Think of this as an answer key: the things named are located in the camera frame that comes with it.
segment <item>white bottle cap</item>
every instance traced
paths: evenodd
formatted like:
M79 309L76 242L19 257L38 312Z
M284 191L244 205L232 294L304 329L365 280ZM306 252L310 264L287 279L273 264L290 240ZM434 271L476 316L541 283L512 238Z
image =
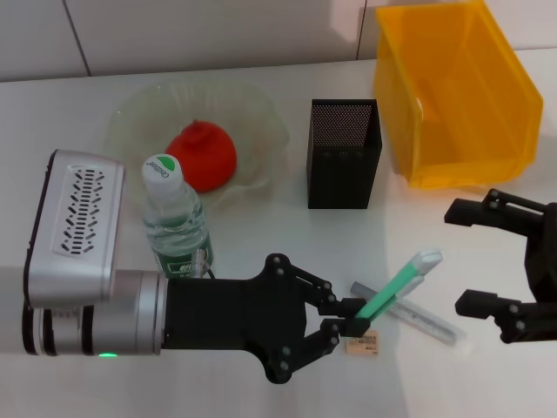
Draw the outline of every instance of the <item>white bottle cap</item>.
M168 199L184 183L180 163L168 154L157 154L147 159L141 173L147 194L154 199Z

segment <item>white table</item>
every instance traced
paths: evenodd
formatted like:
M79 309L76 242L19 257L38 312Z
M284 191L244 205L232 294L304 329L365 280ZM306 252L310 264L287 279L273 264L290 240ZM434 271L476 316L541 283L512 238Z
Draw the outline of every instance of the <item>white table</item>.
M557 50L519 52L545 98L537 162L503 190L547 203L557 198ZM523 269L525 240L511 233L443 223L456 197L485 190L409 190L393 173L384 132L370 208L309 211L305 150L312 98L368 98L373 61L221 71L266 91L292 135L280 180L208 214L226 278L258 273L265 256L333 283L340 297L354 280L380 287L419 249L446 260L410 300L468 333L471 352L448 348L383 317L379 356L341 349L296 373L284 386L265 379L241 352L173 352L106 360L0 356L0 416L59 417L520 417L555 416L557 342L507 346L491 321L461 318L453 304L467 289L533 300ZM23 264L32 221L55 148L95 151L99 127L133 92L180 74L0 84L0 265ZM143 231L124 219L119 266L155 268ZM312 316L310 327L316 327Z

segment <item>yellow plastic bin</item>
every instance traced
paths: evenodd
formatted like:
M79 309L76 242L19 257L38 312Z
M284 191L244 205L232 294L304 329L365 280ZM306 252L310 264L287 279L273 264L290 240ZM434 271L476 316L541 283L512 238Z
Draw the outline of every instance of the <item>yellow plastic bin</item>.
M377 9L374 89L400 172L441 188L514 179L543 101L482 1Z

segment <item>plastic bottle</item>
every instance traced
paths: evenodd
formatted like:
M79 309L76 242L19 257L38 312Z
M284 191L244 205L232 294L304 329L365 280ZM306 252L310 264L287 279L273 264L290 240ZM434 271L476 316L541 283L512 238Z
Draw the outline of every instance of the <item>plastic bottle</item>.
M213 251L201 200L184 181L177 159L154 155L142 168L147 199L143 221L147 238L162 273L168 279L191 276L191 257L205 251L208 266Z

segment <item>black mesh container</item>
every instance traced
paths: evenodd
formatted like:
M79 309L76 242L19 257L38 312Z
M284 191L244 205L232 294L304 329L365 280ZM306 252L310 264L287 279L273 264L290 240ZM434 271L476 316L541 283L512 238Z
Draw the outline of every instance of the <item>black mesh container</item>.
M307 207L366 209L381 147L375 100L313 100Z

